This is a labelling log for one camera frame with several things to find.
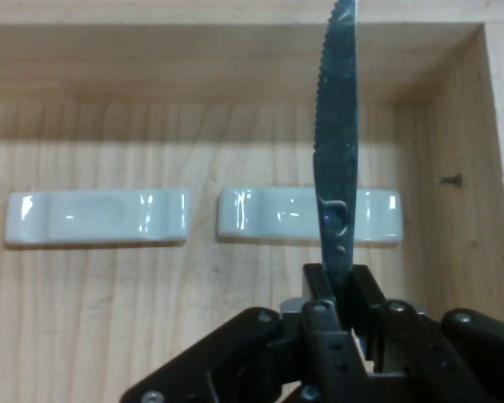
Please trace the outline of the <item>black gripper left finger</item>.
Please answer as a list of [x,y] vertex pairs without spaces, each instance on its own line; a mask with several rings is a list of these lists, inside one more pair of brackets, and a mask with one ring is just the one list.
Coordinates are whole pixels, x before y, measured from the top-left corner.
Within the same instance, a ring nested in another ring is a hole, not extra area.
[[304,303],[279,313],[251,307],[126,390],[122,402],[274,402],[284,385],[318,400],[349,370],[333,287],[320,264],[303,268]]

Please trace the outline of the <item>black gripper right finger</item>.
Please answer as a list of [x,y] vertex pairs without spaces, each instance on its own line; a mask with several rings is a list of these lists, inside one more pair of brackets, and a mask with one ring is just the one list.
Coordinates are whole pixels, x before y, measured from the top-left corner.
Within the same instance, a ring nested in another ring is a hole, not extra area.
[[343,319],[376,373],[402,373],[436,402],[504,402],[504,322],[468,308],[436,322],[385,298],[365,265],[349,273]]

